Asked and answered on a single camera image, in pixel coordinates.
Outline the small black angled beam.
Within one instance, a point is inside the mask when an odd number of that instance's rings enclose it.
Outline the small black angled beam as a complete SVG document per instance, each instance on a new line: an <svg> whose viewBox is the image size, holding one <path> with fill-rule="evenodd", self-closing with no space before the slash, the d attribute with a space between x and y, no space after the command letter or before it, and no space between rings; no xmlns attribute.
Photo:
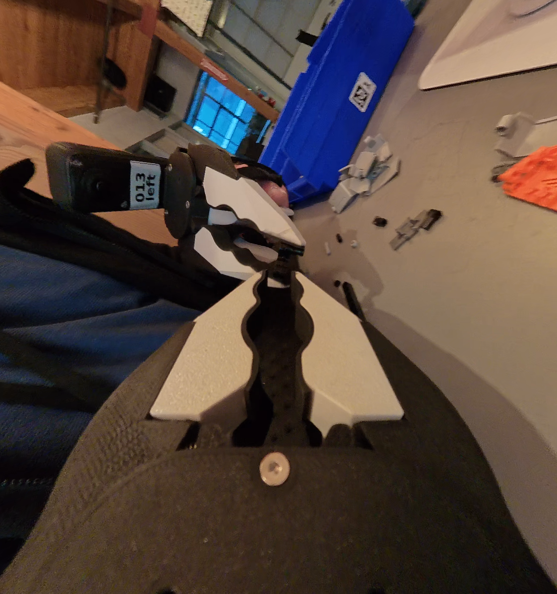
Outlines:
<svg viewBox="0 0 557 594"><path fill-rule="evenodd" d="M269 269L269 277L287 284L290 282L291 274L300 271L299 257L304 255L305 247L281 245L275 262Z"/></svg>

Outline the blue window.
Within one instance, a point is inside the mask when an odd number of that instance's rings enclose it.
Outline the blue window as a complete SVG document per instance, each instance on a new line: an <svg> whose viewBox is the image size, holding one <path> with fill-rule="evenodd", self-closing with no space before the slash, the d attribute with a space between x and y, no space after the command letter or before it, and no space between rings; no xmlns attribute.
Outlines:
<svg viewBox="0 0 557 594"><path fill-rule="evenodd" d="M185 123L214 144L236 154L255 115L250 104L200 71Z"/></svg>

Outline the black beam with holes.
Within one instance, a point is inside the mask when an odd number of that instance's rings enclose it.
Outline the black beam with holes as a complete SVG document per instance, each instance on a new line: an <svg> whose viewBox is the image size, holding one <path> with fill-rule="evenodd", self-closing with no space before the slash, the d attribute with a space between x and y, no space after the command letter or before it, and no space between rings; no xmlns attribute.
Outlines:
<svg viewBox="0 0 557 594"><path fill-rule="evenodd" d="M363 308L360 305L360 302L358 301L357 295L352 284L350 282L344 281L342 282L341 287L349 310L360 321L365 322L366 316L364 314Z"/></svg>

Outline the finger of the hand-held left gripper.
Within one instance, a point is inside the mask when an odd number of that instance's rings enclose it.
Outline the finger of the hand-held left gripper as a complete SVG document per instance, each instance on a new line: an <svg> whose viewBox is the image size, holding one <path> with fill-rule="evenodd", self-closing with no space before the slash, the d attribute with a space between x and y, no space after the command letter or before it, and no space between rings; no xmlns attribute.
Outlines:
<svg viewBox="0 0 557 594"><path fill-rule="evenodd" d="M208 206L232 212L237 221L249 223L262 235L297 248L306 242L288 215L254 181L233 179L206 167L203 188Z"/></svg>
<svg viewBox="0 0 557 594"><path fill-rule="evenodd" d="M220 274L238 280L267 270L278 259L278 252L271 247L246 241L240 235L232 238L221 227L200 228L193 248Z"/></svg>

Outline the person's left hand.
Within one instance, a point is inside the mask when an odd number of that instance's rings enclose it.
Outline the person's left hand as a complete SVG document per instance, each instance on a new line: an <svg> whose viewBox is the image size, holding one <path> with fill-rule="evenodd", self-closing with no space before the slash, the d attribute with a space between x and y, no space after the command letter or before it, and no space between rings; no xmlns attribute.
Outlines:
<svg viewBox="0 0 557 594"><path fill-rule="evenodd" d="M284 185L274 181L258 182L261 189L282 209L289 209L289 194Z"/></svg>

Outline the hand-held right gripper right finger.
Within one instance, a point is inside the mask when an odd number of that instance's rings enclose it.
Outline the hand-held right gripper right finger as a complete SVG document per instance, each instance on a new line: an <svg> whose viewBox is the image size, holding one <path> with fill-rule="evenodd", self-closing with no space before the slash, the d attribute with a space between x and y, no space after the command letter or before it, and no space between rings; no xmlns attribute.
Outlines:
<svg viewBox="0 0 557 594"><path fill-rule="evenodd" d="M404 410L361 319L299 272L291 276L291 297L304 419L323 438L338 425L401 420Z"/></svg>

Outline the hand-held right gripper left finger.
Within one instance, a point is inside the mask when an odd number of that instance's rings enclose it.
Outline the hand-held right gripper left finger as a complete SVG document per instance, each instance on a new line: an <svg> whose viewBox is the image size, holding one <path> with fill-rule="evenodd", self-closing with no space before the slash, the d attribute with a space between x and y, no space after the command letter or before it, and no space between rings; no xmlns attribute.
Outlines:
<svg viewBox="0 0 557 594"><path fill-rule="evenodd" d="M254 370L245 323L259 305L255 273L193 323L149 414L156 420L218 425L227 432L247 418Z"/></svg>

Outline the blue plastic bin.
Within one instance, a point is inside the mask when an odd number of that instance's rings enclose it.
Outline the blue plastic bin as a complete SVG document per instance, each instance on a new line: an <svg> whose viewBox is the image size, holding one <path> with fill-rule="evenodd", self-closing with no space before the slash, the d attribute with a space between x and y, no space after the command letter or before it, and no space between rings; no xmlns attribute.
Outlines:
<svg viewBox="0 0 557 594"><path fill-rule="evenodd" d="M342 1L307 56L261 164L291 204L333 191L414 29L402 1Z"/></svg>

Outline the grey flat hinge piece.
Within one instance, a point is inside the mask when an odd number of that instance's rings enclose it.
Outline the grey flat hinge piece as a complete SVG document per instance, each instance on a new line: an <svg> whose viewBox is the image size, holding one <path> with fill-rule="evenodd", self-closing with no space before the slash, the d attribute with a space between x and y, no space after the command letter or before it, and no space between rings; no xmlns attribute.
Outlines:
<svg viewBox="0 0 557 594"><path fill-rule="evenodd" d="M421 212L416 217L408 217L399 227L395 229L395 237L390 241L389 245L394 251L401 248L406 242L413 239L422 228L424 221L424 213Z"/></svg>

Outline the grey curved panel piece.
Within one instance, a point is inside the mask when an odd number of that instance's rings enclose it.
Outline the grey curved panel piece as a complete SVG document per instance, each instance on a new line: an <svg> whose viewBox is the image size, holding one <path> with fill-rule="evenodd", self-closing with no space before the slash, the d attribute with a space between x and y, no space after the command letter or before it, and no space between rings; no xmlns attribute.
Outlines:
<svg viewBox="0 0 557 594"><path fill-rule="evenodd" d="M557 115L536 121L523 112L500 118L496 128L495 151L510 159L520 159L540 147L557 145Z"/></svg>

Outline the heap of grey panel pieces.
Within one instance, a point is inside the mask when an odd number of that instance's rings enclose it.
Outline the heap of grey panel pieces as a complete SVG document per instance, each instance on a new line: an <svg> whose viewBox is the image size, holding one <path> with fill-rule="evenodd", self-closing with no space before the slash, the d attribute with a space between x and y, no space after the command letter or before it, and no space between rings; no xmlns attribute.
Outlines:
<svg viewBox="0 0 557 594"><path fill-rule="evenodd" d="M334 214L341 214L358 197L369 197L398 176L401 160L392 152L382 134L367 136L363 151L339 170L339 182L328 204Z"/></svg>

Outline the orange wedge panel piece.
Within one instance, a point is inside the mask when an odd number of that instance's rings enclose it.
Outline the orange wedge panel piece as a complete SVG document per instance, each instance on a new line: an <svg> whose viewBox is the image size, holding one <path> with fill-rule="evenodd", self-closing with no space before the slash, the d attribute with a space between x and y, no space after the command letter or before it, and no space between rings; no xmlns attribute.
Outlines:
<svg viewBox="0 0 557 594"><path fill-rule="evenodd" d="M540 147L517 161L500 183L507 196L557 212L557 145Z"/></svg>

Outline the wooden post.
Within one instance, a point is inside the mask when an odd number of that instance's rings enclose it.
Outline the wooden post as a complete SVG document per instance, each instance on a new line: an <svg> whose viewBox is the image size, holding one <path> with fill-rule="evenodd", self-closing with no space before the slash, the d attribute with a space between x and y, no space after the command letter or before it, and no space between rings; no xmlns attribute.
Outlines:
<svg viewBox="0 0 557 594"><path fill-rule="evenodd" d="M196 65L200 70L208 73L212 78L223 84L228 90L237 95L240 99L263 115L267 120L276 123L279 118L278 111L267 101L258 97L257 94L250 91L244 84L223 70L220 66L210 60L203 52L194 47L180 35L178 35L167 23L157 19L154 35L169 45L178 53L182 54L187 60Z"/></svg>

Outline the black jacket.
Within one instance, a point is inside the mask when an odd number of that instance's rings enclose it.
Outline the black jacket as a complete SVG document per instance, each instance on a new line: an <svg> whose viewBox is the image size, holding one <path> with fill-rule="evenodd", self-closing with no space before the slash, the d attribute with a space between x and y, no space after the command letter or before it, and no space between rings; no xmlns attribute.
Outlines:
<svg viewBox="0 0 557 594"><path fill-rule="evenodd" d="M27 188L34 172L30 160L0 171L1 246L100 272L198 312L237 286L189 267L178 248L141 240L101 217L61 209ZM62 367L0 327L0 402L94 416L116 389ZM43 478L0 479L0 554L13 555L22 546L60 470Z"/></svg>

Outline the white book stand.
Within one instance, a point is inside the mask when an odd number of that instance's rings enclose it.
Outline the white book stand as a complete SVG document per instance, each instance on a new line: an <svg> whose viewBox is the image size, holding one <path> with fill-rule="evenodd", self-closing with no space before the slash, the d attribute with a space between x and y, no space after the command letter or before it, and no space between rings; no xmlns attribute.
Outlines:
<svg viewBox="0 0 557 594"><path fill-rule="evenodd" d="M557 65L557 1L472 1L423 70L422 91Z"/></svg>

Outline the wall calendar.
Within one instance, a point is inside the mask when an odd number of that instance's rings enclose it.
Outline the wall calendar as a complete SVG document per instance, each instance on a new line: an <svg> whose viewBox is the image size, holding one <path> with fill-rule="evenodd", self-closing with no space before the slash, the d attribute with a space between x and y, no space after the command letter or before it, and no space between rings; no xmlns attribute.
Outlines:
<svg viewBox="0 0 557 594"><path fill-rule="evenodd" d="M214 1L161 1L161 7L170 11L198 37L202 37Z"/></svg>

